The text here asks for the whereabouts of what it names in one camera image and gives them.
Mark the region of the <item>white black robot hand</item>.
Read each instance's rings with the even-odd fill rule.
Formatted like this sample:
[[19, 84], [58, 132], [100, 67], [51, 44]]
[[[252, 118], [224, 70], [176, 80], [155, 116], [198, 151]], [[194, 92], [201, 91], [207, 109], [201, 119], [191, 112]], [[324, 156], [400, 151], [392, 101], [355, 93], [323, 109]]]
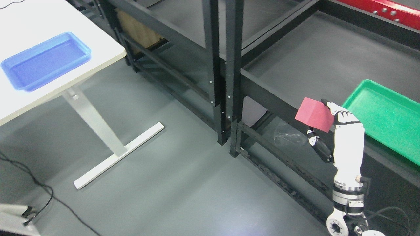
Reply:
[[365, 129], [360, 120], [349, 110], [327, 100], [316, 101], [316, 109], [325, 108], [334, 117], [334, 148], [330, 151], [313, 127], [306, 135], [314, 151], [326, 162], [332, 161], [337, 169], [334, 184], [342, 191], [359, 191]]

